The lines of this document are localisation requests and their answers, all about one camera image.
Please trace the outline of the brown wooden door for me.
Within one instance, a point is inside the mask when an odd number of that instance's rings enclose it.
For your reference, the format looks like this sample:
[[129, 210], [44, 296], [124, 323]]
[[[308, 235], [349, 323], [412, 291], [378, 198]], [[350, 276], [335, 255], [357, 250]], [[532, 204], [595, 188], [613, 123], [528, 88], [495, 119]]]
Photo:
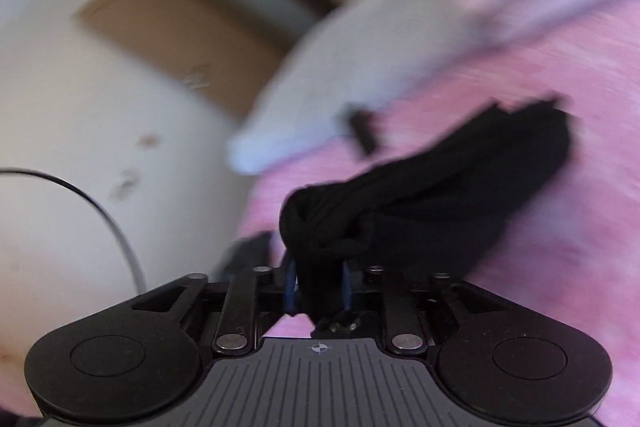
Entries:
[[78, 20], [244, 119], [285, 49], [212, 0], [89, 0]]

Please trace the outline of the black zip jacket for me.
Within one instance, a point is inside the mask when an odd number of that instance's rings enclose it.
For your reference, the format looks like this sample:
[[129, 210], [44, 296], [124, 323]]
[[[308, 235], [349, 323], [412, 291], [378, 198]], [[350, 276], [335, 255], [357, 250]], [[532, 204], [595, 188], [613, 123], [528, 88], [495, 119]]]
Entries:
[[465, 277], [571, 148], [570, 116], [555, 98], [513, 110], [490, 104], [416, 155], [294, 191], [279, 231], [284, 259], [295, 262], [295, 314], [318, 329], [340, 321], [345, 265], [381, 265], [406, 283]]

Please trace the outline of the pink rose bed sheet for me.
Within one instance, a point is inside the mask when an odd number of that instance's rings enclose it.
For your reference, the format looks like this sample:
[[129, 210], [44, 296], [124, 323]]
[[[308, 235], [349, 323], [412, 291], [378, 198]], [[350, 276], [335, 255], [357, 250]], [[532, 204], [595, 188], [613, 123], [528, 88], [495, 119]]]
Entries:
[[371, 117], [474, 55], [608, 0], [350, 0], [296, 44], [229, 145], [257, 174], [351, 134], [362, 173], [283, 203], [283, 261], [255, 296], [310, 318], [265, 364], [257, 413], [301, 426], [591, 426], [610, 387], [586, 334], [466, 281], [570, 159], [557, 95], [488, 101], [405, 158]]

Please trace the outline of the lilac folded blanket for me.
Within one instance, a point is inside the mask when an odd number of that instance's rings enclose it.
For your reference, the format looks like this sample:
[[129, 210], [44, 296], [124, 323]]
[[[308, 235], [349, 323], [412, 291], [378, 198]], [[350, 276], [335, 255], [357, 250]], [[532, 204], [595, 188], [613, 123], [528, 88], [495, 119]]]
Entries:
[[228, 143], [255, 176], [346, 129], [471, 53], [541, 34], [605, 0], [349, 0], [285, 57]]

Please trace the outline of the small black remote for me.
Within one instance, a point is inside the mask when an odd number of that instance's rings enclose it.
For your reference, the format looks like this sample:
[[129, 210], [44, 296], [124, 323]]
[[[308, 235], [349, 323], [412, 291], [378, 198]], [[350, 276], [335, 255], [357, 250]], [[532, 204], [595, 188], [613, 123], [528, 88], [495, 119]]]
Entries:
[[373, 128], [373, 113], [362, 107], [352, 106], [346, 114], [349, 131], [358, 143], [363, 156], [371, 156], [378, 150], [378, 137]]

